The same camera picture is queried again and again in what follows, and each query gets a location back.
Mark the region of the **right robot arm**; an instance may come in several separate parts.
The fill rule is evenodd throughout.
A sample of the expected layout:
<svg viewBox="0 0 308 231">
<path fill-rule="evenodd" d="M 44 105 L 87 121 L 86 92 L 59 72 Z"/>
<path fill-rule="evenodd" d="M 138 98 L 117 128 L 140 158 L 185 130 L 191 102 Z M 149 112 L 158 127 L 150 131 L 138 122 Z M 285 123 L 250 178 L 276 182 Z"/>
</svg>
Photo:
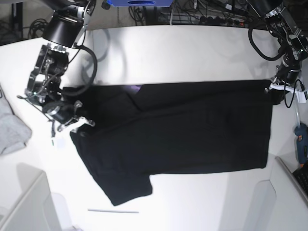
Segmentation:
<svg viewBox="0 0 308 231">
<path fill-rule="evenodd" d="M 79 100 L 70 102 L 68 97 L 76 97 L 86 92 L 93 84 L 98 61 L 95 53 L 84 45 L 78 45 L 94 12 L 94 0 L 47 0 L 45 4 L 54 10 L 53 16 L 42 34 L 47 40 L 42 45 L 35 67 L 30 73 L 25 96 L 19 96 L 31 105 L 42 108 L 41 112 L 58 122 L 58 132 L 65 129 L 76 131 L 83 125 L 95 126 L 95 122 L 86 118 Z M 70 64 L 67 49 L 86 51 L 93 60 L 93 72 L 85 85 L 76 91 L 60 88 L 61 77 Z"/>
</svg>

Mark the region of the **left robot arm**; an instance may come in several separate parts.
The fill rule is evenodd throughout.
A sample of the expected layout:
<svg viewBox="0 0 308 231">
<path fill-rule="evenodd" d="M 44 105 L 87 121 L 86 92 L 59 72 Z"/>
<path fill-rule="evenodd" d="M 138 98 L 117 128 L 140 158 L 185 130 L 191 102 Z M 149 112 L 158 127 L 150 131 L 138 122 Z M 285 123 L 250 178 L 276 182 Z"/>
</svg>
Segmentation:
<svg viewBox="0 0 308 231">
<path fill-rule="evenodd" d="M 258 21 L 249 26 L 248 38 L 254 50 L 267 61 L 282 58 L 271 80 L 271 85 L 265 88 L 268 92 L 278 86 L 293 87 L 301 73 L 302 62 L 308 58 L 308 40 L 295 20 L 284 6 L 282 0 L 249 0 L 248 4 L 258 15 Z M 253 40 L 253 30 L 264 23 L 269 33 L 280 44 L 278 53 L 274 57 L 266 56 Z"/>
</svg>

